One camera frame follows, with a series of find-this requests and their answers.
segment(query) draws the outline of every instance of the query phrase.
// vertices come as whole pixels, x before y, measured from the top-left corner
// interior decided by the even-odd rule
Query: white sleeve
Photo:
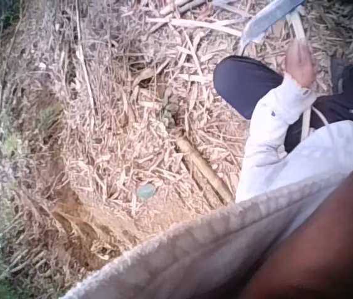
[[[288,126],[315,101],[315,94],[299,88],[289,76],[270,90],[256,105],[245,145],[243,167],[236,192],[236,202],[264,193],[270,185],[274,165],[280,162],[278,148],[284,144]]]

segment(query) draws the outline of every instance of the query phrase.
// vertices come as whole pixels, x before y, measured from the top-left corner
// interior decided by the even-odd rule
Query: dirt ground
[[[14,279],[37,293],[54,296],[227,204],[180,136],[236,190],[249,123],[216,94],[212,73],[240,39],[181,19],[241,31],[265,1],[235,3],[238,12],[208,1],[166,17],[168,2],[31,0],[0,36],[0,197],[17,214],[0,231]],[[329,56],[338,49],[353,63],[353,10],[308,1],[303,24],[320,66],[316,90],[328,94]],[[247,55],[282,72],[290,39],[280,21]],[[140,199],[147,183],[156,192]]]

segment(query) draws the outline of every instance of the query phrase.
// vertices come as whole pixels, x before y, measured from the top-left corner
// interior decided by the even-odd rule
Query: dark pants
[[[319,97],[314,102],[329,123],[353,120],[353,67],[347,67],[343,74],[343,92],[338,95]],[[218,94],[247,120],[260,98],[271,89],[279,86],[283,77],[263,63],[241,56],[223,59],[215,68],[214,86]],[[318,129],[324,123],[315,113],[311,113],[311,128]],[[301,139],[302,117],[289,126],[285,150],[291,152]]]

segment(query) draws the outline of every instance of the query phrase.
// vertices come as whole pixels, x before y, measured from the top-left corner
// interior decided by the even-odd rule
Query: twig
[[[78,34],[78,52],[79,52],[79,55],[77,55],[77,56],[82,64],[83,75],[85,77],[85,81],[86,81],[86,84],[88,87],[88,95],[89,95],[90,104],[92,105],[92,108],[93,108],[95,115],[98,116],[96,101],[95,101],[95,98],[93,97],[92,87],[91,87],[90,81],[89,81],[88,69],[87,69],[87,65],[85,63],[85,57],[83,55],[83,48],[82,48],[82,42],[81,42],[81,40],[82,40],[81,21],[80,21],[80,16],[79,16],[79,0],[75,0],[75,8],[77,10],[77,34]]]
[[[185,6],[182,6],[179,9],[179,14],[182,15],[183,13],[189,11],[190,9],[195,8],[196,6],[200,6],[200,5],[204,4],[205,2],[206,2],[206,0],[193,0],[190,3],[187,3]],[[164,19],[170,20],[172,15],[173,14],[168,15]],[[149,30],[148,34],[152,34],[153,32],[156,32],[159,28],[161,28],[165,24],[167,24],[167,23],[161,22],[161,23],[158,23],[158,24],[152,26],[152,28]]]
[[[187,2],[190,1],[191,0],[171,0],[171,3],[161,9],[159,14],[166,16],[167,14],[170,14],[172,11],[174,11],[178,6],[185,5]]]
[[[194,165],[197,166],[198,170],[208,180],[211,186],[219,194],[223,204],[229,204],[233,202],[233,194],[229,188],[218,176],[218,174],[210,167],[208,162],[201,156],[201,154],[190,144],[190,141],[186,137],[179,138],[176,140],[176,145],[181,149],[183,153],[189,154]]]
[[[4,78],[6,76],[7,59],[10,56],[10,51],[13,48],[14,40],[16,39],[16,34],[17,34],[17,32],[18,32],[18,30],[20,28],[20,23],[22,21],[22,0],[20,0],[19,5],[20,5],[19,22],[17,23],[17,26],[14,29],[14,34],[13,34],[12,40],[10,41],[10,45],[7,48],[6,59],[5,59],[4,63],[3,63],[3,73],[2,73],[2,78],[1,78],[1,93],[0,93],[0,114],[2,113],[2,106],[3,106],[3,103],[2,103],[3,102],[3,91],[4,91],[3,85],[4,85]]]
[[[219,26],[216,23],[208,23],[208,22],[201,22],[201,21],[194,21],[194,20],[185,20],[185,19],[170,19],[169,22],[174,25],[174,26],[183,26],[183,27],[205,27],[205,28],[210,28],[213,30],[218,30],[218,31],[222,31],[228,34],[231,34],[233,36],[241,36],[241,32],[236,30],[236,29],[232,29],[232,28],[228,28],[228,27],[224,27],[224,26]]]

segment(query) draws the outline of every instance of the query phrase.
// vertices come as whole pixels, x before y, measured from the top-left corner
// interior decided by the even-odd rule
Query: shoe
[[[331,71],[331,83],[332,93],[338,94],[343,91],[343,75],[345,69],[350,64],[342,58],[343,54],[338,53],[338,50],[330,57],[330,71]]]

